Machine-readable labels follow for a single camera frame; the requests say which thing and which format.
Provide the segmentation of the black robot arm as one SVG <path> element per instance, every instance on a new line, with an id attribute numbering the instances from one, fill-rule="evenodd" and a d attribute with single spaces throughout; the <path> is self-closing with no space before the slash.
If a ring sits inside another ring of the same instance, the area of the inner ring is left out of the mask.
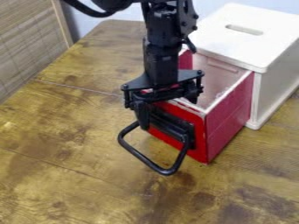
<path id="1" fill-rule="evenodd" d="M 144 73 L 122 86 L 126 107 L 135 111 L 143 130 L 150 128 L 150 105 L 184 97 L 192 103 L 202 93 L 202 71 L 179 68 L 183 46 L 196 50 L 188 35 L 198 30 L 199 15 L 192 0 L 91 0 L 92 10 L 79 0 L 63 0 L 94 18 L 107 18 L 131 4 L 142 5 L 147 34 L 143 39 Z"/>

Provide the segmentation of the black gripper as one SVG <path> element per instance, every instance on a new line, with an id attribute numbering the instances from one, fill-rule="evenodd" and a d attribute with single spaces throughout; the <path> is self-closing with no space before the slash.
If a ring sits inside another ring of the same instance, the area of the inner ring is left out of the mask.
<path id="1" fill-rule="evenodd" d="M 191 48 L 192 53 L 196 53 L 188 38 L 172 47 L 155 45 L 144 38 L 144 72 L 122 86 L 124 106 L 135 110 L 136 120 L 143 130 L 150 129 L 150 104 L 176 98 L 186 98 L 196 104 L 203 92 L 204 72 L 179 68 L 179 52 L 183 44 Z"/>

